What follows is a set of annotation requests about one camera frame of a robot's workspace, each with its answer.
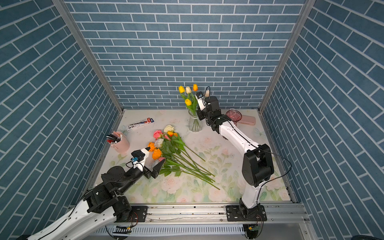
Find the artificial flower bouquet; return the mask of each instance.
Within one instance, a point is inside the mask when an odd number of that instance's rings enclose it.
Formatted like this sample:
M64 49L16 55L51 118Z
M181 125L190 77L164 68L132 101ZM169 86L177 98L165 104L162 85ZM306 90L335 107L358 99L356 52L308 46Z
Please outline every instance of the artificial flower bouquet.
M211 178L211 176L215 176L191 158L187 150L190 151L191 154L193 153L199 158L201 157L187 147L181 139L181 136L177 132L174 132L173 126L167 125L164 128L164 132L161 130L155 131L153 137L156 141L148 144L148 147L151 148L149 151L153 152L152 158L156 160L164 157L166 161L159 174L168 176L174 172L175 176L178 177L181 173L186 173L219 189L213 184L215 181Z

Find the orange tulip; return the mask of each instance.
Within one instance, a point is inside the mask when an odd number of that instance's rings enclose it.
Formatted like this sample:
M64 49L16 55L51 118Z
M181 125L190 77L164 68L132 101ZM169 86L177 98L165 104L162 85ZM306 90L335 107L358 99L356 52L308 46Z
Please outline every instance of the orange tulip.
M154 160L156 160L156 159L158 159L159 157L161 157L161 154L162 154L161 150L156 148L156 149L153 151L153 153L152 153L152 158L153 158Z
M155 150L155 144L153 142L150 142L148 144L148 147L150 147L151 149L149 150L150 152L153 152Z

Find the floral tablecloth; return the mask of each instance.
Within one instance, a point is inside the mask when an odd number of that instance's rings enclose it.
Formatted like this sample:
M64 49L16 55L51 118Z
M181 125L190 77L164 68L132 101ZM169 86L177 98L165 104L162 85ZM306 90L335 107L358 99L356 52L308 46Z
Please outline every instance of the floral tablecloth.
M256 125L248 126L237 124L238 128L248 137L259 144L267 143L262 124L256 110L240 110L243 115L256 117ZM153 118L154 123L124 131L123 125L131 124L141 119ZM175 177L174 173L164 177L159 175L156 179L146 179L144 176L138 180L126 193L130 203L165 203L165 202L237 202L244 193L247 182L241 174L243 154L221 135L212 131L204 125L200 132L193 133L188 130L189 115L187 110L126 110L120 122L118 130L123 132L130 142L130 149L127 154L118 154L110 149L103 162L95 186L100 184L102 173L106 173L110 167L122 166L126 171L125 163L130 161L131 152L142 149L153 142L153 132L163 130L168 124L175 126L183 141L198 153L206 161L204 162L196 155L191 157L212 172L214 185L220 188L217 190L206 182L188 174L181 174ZM150 157L146 166L152 168L154 160ZM280 176L279 169L273 157L275 173L271 178ZM282 179L276 179L266 184L260 194L261 201L282 201L290 200Z

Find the blue brick wall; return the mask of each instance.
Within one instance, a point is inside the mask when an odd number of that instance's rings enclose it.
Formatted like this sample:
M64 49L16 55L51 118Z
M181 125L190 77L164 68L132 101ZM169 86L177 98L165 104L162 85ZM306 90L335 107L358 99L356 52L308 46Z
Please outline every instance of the blue brick wall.
M177 86L211 86L256 108L305 0L68 0L125 108L185 108Z
M0 239L76 203L116 117L51 0L0 1Z
M317 0L265 110L319 239L384 238L383 12Z

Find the pink cup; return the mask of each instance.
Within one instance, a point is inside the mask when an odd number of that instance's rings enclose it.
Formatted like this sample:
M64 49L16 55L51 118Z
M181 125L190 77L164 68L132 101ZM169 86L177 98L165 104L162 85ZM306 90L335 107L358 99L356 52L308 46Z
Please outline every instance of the pink cup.
M111 148L114 148L118 153L125 153L129 149L129 142L126 137L123 135L120 142L111 143Z

